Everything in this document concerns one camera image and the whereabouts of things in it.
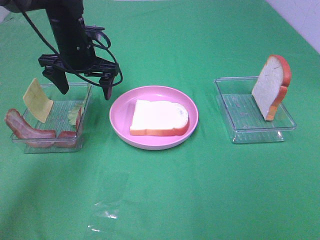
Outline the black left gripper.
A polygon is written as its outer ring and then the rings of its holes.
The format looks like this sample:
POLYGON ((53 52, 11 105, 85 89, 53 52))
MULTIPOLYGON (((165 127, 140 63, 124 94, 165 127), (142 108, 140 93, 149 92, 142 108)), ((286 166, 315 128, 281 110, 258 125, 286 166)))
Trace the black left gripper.
POLYGON ((108 51, 111 41, 103 32, 104 27, 88 26, 82 23, 52 23, 51 29, 58 46, 58 53, 43 54, 39 64, 44 67, 42 75, 49 79, 65 95, 69 84, 65 72, 101 77, 104 99, 112 96, 115 77, 120 73, 116 60, 109 61, 96 56, 94 47, 108 51))

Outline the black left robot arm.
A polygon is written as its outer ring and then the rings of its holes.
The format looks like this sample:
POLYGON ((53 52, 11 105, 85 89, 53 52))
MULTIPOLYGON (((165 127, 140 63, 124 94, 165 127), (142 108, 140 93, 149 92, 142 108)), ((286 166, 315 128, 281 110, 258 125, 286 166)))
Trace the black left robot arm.
POLYGON ((81 0, 2 0, 0 5, 13 13, 21 13, 52 54, 43 54, 39 65, 42 74, 65 95, 69 90, 66 73, 100 87, 109 100, 116 76, 122 76, 119 63, 96 56, 95 48, 110 52, 111 41, 104 28, 85 25, 81 0), (27 15, 29 11, 45 10, 57 44, 54 48, 27 15))

